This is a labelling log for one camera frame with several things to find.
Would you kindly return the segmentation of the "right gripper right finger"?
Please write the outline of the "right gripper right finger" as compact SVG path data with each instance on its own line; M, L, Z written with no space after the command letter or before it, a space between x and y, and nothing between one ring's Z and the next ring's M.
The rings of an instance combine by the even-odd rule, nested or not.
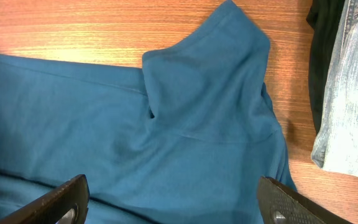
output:
M265 224L351 224L271 177L261 177L257 189Z

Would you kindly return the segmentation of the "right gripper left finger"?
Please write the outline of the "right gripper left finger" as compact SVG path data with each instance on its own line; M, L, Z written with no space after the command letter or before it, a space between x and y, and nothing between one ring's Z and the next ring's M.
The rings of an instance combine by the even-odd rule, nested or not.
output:
M0 219L0 224L84 224L89 199L86 176L80 174Z

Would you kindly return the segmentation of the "blue t-shirt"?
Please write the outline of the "blue t-shirt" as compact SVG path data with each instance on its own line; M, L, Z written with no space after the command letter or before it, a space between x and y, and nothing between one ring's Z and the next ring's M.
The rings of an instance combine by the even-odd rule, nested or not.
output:
M269 49L226 1L141 68L0 54L0 219L84 174L88 223L261 223L259 179L294 187Z

